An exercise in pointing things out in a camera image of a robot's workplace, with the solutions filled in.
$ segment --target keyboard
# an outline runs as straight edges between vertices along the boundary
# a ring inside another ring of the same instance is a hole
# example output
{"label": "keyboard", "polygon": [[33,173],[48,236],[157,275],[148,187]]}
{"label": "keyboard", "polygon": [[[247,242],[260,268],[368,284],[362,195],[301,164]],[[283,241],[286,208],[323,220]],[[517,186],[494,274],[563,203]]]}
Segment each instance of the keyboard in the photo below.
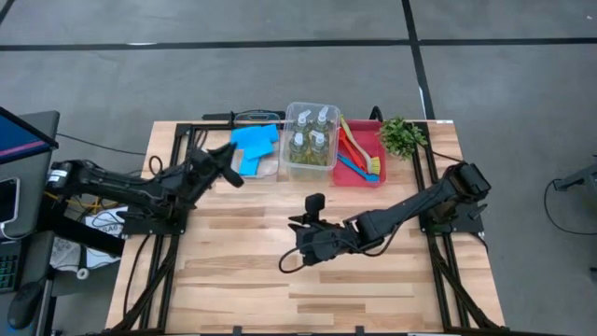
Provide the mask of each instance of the keyboard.
{"label": "keyboard", "polygon": [[21,270],[21,242],[0,243],[0,294],[17,290]]}

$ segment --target wooden table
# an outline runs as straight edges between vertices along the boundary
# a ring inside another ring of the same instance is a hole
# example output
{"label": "wooden table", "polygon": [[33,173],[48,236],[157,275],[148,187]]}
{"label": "wooden table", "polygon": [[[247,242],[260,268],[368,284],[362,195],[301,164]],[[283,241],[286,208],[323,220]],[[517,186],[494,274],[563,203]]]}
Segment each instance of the wooden table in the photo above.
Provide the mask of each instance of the wooden table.
{"label": "wooden table", "polygon": [[[158,155],[168,162],[175,125],[154,123],[146,158]],[[453,123],[429,121],[429,132],[436,152],[462,157]],[[228,139],[229,132],[211,131],[205,147],[219,147]],[[377,189],[292,182],[284,167],[276,178],[245,180],[240,189],[224,180],[215,183],[190,214],[180,240],[167,332],[230,333],[233,326],[246,332],[353,332],[356,325],[370,332],[441,331],[427,242],[417,218],[402,226],[381,257],[343,255],[298,273],[278,271],[278,259],[295,243],[287,218],[304,212],[306,196],[323,192],[322,217],[340,222],[417,192],[412,161],[386,158],[387,181]],[[422,163],[427,169],[423,153]],[[453,164],[440,157],[436,163],[440,174]],[[150,177],[147,160],[144,177]],[[107,328],[122,318],[132,261],[142,239],[133,237],[125,245]],[[452,239],[463,285],[490,319],[503,324],[485,248],[470,234],[455,233]],[[152,246],[153,238],[141,254],[129,309],[146,285]],[[293,255],[285,267],[299,263],[299,255]],[[453,294],[447,284],[446,289],[451,321],[457,326]],[[157,323],[156,302],[149,326]]]}

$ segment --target green plant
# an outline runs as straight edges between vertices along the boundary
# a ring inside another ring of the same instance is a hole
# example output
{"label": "green plant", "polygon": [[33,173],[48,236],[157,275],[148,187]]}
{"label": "green plant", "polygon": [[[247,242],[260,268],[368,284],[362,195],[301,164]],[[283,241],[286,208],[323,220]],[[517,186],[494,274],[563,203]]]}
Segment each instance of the green plant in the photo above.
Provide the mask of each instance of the green plant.
{"label": "green plant", "polygon": [[397,117],[386,120],[380,129],[383,146],[390,152],[401,156],[403,159],[411,159],[415,146],[427,145],[421,129]]}

